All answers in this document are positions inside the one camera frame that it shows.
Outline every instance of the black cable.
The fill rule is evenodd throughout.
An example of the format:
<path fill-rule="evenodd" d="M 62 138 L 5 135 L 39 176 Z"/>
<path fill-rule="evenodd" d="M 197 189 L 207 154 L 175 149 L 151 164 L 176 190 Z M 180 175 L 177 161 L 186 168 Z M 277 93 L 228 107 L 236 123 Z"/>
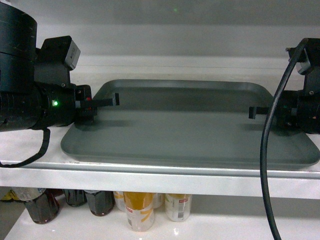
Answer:
<path fill-rule="evenodd" d="M 264 202 L 265 213 L 269 222 L 270 230 L 272 232 L 273 238 L 275 240 L 281 240 L 280 234 L 277 229 L 275 217 L 272 211 L 270 195 L 269 195 L 269 187 L 268 187 L 268 176 L 267 176 L 267 147 L 268 147 L 268 138 L 271 129 L 272 120 L 274 118 L 275 110 L 283 93 L 288 79 L 295 68 L 296 63 L 298 62 L 301 53 L 305 49 L 305 46 L 308 42 L 307 38 L 302 39 L 302 41 L 296 47 L 290 62 L 284 71 L 282 79 L 278 85 L 277 90 L 275 91 L 273 101 L 271 107 L 269 108 L 268 114 L 265 119 L 264 128 L 261 137 L 261 145 L 260 145 L 260 179 L 261 179 L 261 189 L 262 189 L 262 196 Z"/>
<path fill-rule="evenodd" d="M 40 147 L 40 150 L 35 155 L 33 155 L 32 157 L 29 157 L 27 160 L 24 160 L 22 162 L 15 163 L 15 164 L 2 164 L 0 162 L 0 168 L 10 168 L 10 169 L 20 168 L 25 165 L 33 163 L 34 161 L 38 160 L 43 155 L 45 155 L 45 153 L 48 150 L 49 141 L 50 141 L 50 130 L 48 128 L 45 128 L 45 129 L 43 129 L 42 145 Z"/>

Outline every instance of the lower shelf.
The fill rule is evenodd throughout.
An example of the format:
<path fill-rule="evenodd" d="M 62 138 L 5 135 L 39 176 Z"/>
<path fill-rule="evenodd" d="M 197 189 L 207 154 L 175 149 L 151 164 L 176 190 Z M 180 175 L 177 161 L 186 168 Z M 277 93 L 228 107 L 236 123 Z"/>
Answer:
<path fill-rule="evenodd" d="M 33 223 L 25 210 L 5 240 L 273 239 L 260 197 L 194 195 L 191 215 L 185 222 L 170 221 L 162 206 L 155 210 L 154 224 L 146 232 L 130 230 L 126 214 L 117 207 L 97 217 L 88 204 L 70 207 L 64 198 L 59 202 L 59 215 L 44 225 Z M 283 239 L 319 238 L 320 201 L 273 198 L 272 206 Z"/>

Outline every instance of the black strap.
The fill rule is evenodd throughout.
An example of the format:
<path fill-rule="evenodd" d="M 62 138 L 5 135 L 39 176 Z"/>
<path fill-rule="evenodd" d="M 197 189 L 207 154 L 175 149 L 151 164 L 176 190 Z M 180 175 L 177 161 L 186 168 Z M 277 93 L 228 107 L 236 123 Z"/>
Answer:
<path fill-rule="evenodd" d="M 29 157 L 27 160 L 24 160 L 22 162 L 15 163 L 15 164 L 4 164 L 3 165 L 0 162 L 0 168 L 10 168 L 10 169 L 12 169 L 12 168 L 20 168 L 20 167 L 23 167 L 25 165 L 33 163 L 34 161 L 38 160 L 43 155 L 45 155 L 45 153 L 48 150 L 49 141 L 50 141 L 50 130 L 48 128 L 45 128 L 45 129 L 43 129 L 42 145 L 41 145 L 40 150 L 38 151 L 38 153 L 36 153 L 32 157 Z"/>

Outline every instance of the plastic tray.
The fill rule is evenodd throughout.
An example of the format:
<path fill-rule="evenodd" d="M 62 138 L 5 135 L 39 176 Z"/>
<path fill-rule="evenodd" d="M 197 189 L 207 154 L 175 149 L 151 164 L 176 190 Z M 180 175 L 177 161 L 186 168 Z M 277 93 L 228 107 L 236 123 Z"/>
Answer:
<path fill-rule="evenodd" d="M 249 107 L 268 107 L 272 96 L 247 82 L 135 80 L 105 83 L 95 99 L 119 93 L 120 105 L 101 107 L 92 125 L 73 125 L 62 150 L 95 163 L 190 168 L 259 166 L 264 115 L 249 119 Z M 303 132 L 275 127 L 269 166 L 312 165 L 320 152 Z"/>

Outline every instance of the glass bottle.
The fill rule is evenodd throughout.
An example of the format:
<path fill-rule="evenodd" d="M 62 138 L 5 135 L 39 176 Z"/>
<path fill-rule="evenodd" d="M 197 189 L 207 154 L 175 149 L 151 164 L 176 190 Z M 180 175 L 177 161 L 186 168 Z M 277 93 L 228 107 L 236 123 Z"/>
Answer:
<path fill-rule="evenodd" d="M 183 222 L 190 216 L 191 194 L 165 194 L 165 213 L 174 222 Z"/>
<path fill-rule="evenodd" d="M 59 203 L 45 188 L 13 187 L 17 197 L 23 201 L 25 208 L 36 224 L 46 224 L 59 213 Z"/>
<path fill-rule="evenodd" d="M 118 209 L 125 212 L 126 211 L 126 204 L 125 204 L 125 197 L 123 191 L 114 191 L 113 192 L 115 205 Z"/>
<path fill-rule="evenodd" d="M 87 202 L 86 194 L 83 190 L 63 189 L 65 200 L 71 207 L 79 207 Z"/>
<path fill-rule="evenodd" d="M 144 232 L 151 228 L 155 221 L 153 193 L 123 192 L 125 212 L 133 231 Z"/>
<path fill-rule="evenodd" d="M 112 191 L 84 190 L 84 192 L 93 215 L 102 217 L 114 208 L 115 200 Z"/>
<path fill-rule="evenodd" d="M 154 193 L 153 194 L 153 209 L 160 208 L 165 202 L 164 193 Z"/>

